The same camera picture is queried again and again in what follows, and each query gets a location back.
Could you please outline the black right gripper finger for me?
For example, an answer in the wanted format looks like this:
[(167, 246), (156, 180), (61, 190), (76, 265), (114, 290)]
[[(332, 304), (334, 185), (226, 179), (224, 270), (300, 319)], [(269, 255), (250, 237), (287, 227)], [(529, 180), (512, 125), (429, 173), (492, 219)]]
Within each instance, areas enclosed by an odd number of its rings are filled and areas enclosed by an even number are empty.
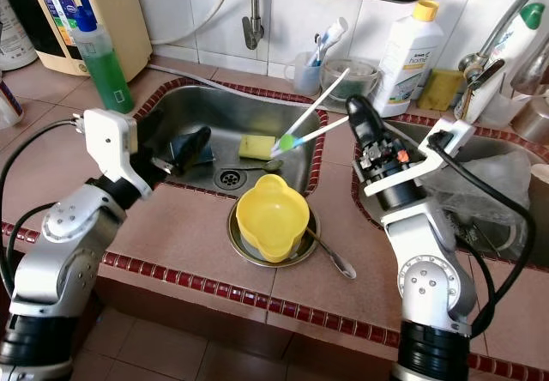
[(353, 133), (357, 144), (370, 141), (369, 113), (370, 102), (364, 95), (349, 96), (346, 102), (348, 112), (348, 127)]
[(372, 103), (367, 101), (367, 145), (380, 144), (387, 141), (388, 130), (385, 129), (384, 121)]

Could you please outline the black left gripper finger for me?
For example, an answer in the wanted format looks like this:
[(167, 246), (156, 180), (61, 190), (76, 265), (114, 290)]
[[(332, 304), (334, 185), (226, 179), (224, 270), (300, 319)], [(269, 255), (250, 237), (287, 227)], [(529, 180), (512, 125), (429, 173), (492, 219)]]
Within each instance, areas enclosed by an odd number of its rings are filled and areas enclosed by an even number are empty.
[(188, 171), (195, 166), (212, 164), (215, 161), (213, 149), (209, 146), (212, 130), (209, 127), (200, 127), (199, 130), (192, 131), (185, 142), (185, 151), (188, 153), (185, 159), (185, 169)]
[(150, 125), (153, 133), (150, 134), (152, 144), (169, 144), (176, 136), (175, 114), (172, 111), (154, 109), (150, 111)]

